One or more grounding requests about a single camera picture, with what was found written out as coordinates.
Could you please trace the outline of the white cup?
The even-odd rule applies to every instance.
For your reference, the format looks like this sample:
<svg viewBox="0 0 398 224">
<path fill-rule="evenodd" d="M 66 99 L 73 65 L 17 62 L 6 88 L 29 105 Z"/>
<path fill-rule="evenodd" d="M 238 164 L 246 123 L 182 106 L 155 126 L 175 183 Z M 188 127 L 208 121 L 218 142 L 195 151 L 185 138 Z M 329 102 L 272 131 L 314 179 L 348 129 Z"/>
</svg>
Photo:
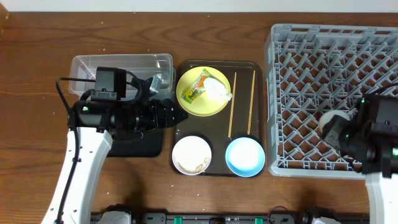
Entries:
<svg viewBox="0 0 398 224">
<path fill-rule="evenodd" d="M 319 127 L 321 133 L 323 132 L 324 126 L 327 123 L 329 123 L 335 115 L 341 116 L 342 118 L 344 118 L 344 119 L 346 119 L 348 121 L 351 120 L 350 117 L 348 116 L 348 114 L 345 113 L 344 111 L 331 110 L 329 112 L 326 112 L 323 115 L 321 115 L 321 117 L 320 117 L 320 119 L 318 121 L 318 127 Z"/>
</svg>

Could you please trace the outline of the yellow plate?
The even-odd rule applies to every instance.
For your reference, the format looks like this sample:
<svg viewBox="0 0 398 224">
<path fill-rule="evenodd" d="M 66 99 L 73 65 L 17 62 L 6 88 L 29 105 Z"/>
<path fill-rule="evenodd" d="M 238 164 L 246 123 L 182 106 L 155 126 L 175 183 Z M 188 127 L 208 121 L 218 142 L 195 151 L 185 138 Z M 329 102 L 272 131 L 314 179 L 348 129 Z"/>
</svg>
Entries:
<svg viewBox="0 0 398 224">
<path fill-rule="evenodd" d="M 212 116 L 220 112 L 229 101 L 219 102 L 216 100 L 209 100 L 207 93 L 202 93 L 191 104 L 182 99 L 181 94 L 190 87 L 190 85 L 200 76 L 203 69 L 207 69 L 213 78 L 220 81 L 227 89 L 228 93 L 232 94 L 231 85 L 227 77 L 219 70 L 213 67 L 199 66 L 191 68 L 179 78 L 176 88 L 176 97 L 180 106 L 188 113 L 195 116 Z"/>
</svg>

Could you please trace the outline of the green snack wrapper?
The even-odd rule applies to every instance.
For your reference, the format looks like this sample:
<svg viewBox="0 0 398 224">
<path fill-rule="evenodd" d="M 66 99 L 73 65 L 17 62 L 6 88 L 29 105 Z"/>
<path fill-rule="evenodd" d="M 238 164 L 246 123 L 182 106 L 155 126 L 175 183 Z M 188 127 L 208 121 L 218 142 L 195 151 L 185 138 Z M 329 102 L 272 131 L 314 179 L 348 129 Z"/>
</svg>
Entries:
<svg viewBox="0 0 398 224">
<path fill-rule="evenodd" d="M 191 104 L 197 97 L 206 91 L 204 81 L 207 78 L 213 78 L 213 75 L 204 68 L 200 76 L 181 94 L 182 99 Z"/>
</svg>

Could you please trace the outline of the white napkin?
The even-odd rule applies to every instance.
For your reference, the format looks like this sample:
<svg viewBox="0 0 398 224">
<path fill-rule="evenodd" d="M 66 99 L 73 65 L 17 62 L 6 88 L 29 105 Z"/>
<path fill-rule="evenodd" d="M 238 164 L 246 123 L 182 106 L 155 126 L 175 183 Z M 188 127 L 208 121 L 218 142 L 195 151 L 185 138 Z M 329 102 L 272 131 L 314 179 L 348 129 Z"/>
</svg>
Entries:
<svg viewBox="0 0 398 224">
<path fill-rule="evenodd" d="M 233 95 L 228 93 L 226 87 L 215 78 L 206 78 L 203 85 L 209 100 L 224 102 L 232 99 Z"/>
</svg>

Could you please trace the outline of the pink bowl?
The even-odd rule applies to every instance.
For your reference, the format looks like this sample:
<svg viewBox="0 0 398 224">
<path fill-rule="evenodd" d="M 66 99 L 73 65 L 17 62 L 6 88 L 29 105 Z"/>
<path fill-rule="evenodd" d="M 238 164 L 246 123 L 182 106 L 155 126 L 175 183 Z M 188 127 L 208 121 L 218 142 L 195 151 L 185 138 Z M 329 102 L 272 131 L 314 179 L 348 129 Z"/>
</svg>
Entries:
<svg viewBox="0 0 398 224">
<path fill-rule="evenodd" d="M 180 161 L 184 161 L 188 158 L 204 158 L 210 157 L 212 158 L 212 151 L 210 145 L 203 139 L 198 136 L 186 136 L 181 138 L 174 145 L 172 150 L 172 163 L 174 167 L 184 175 L 192 175 L 184 172 L 180 165 Z"/>
</svg>

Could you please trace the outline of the rice food scraps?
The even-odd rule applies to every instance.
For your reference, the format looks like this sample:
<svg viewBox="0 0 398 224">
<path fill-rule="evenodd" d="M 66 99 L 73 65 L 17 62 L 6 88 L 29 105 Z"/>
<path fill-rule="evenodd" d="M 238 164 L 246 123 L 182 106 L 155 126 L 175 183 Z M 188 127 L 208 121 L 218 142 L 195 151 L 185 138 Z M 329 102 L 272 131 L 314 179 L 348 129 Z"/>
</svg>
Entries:
<svg viewBox="0 0 398 224">
<path fill-rule="evenodd" d="M 179 165 L 181 169 L 192 175 L 199 174 L 203 172 L 209 165 L 211 158 L 210 157 L 204 157 L 204 158 L 188 158 L 184 161 L 180 161 Z"/>
</svg>

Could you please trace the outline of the wooden chopstick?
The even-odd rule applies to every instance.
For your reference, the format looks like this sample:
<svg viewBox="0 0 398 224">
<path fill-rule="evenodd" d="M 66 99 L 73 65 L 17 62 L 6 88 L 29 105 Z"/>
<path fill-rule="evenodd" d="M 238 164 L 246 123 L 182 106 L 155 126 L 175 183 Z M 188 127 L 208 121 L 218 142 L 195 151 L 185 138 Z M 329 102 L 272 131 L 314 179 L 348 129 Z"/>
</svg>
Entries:
<svg viewBox="0 0 398 224">
<path fill-rule="evenodd" d="M 229 128 L 228 128 L 228 139 L 231 139 L 231 133 L 232 133 L 232 126 L 233 126 L 233 114 L 234 114 L 234 97 L 235 97 L 235 91 L 236 91 L 236 78 L 237 78 L 237 73 L 234 73 L 234 82 L 233 82 L 233 91 L 232 91 L 232 99 L 231 99 L 231 111 L 230 111 L 230 116 L 229 116 Z"/>
<path fill-rule="evenodd" d="M 251 121 L 252 121 L 252 106 L 254 101 L 254 88 L 255 88 L 255 81 L 256 81 L 256 71 L 253 71 L 252 74 L 252 84 L 251 84 L 251 98 L 250 98 L 250 105 L 249 105 L 249 116 L 248 116 L 248 129 L 247 135 L 251 133 Z"/>
</svg>

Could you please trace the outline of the light blue bowl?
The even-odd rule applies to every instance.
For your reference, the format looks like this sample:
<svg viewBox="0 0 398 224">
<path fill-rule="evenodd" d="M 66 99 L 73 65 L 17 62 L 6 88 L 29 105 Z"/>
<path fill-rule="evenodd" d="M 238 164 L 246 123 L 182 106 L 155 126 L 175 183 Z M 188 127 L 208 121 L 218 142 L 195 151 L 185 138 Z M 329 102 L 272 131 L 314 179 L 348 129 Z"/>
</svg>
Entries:
<svg viewBox="0 0 398 224">
<path fill-rule="evenodd" d="M 234 139 L 225 152 L 228 169 L 240 177 L 254 177 L 264 168 L 266 155 L 260 143 L 249 137 Z"/>
</svg>

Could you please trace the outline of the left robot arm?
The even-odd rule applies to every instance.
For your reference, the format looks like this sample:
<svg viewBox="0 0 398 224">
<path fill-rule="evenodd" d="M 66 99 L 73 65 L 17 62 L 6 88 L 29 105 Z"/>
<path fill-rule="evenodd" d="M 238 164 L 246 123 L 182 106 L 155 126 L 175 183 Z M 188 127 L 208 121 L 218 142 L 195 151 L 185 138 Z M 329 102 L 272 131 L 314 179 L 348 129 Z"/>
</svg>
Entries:
<svg viewBox="0 0 398 224">
<path fill-rule="evenodd" d="M 188 118 L 171 99 L 153 98 L 154 78 L 142 80 L 121 68 L 98 67 L 92 82 L 95 87 L 73 106 L 61 98 L 68 116 L 67 151 L 43 223 L 89 223 L 102 166 L 113 142 L 141 139 Z"/>
</svg>

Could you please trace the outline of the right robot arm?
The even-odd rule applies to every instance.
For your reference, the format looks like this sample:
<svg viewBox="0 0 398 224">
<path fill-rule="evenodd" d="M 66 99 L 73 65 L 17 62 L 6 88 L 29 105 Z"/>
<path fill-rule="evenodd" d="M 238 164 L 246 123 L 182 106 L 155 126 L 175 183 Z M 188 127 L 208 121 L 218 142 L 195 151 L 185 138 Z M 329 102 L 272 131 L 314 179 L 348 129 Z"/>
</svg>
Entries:
<svg viewBox="0 0 398 224">
<path fill-rule="evenodd" d="M 397 98 L 367 94 L 353 119 L 340 110 L 321 116 L 322 139 L 362 163 L 371 223 L 397 223 Z"/>
</svg>

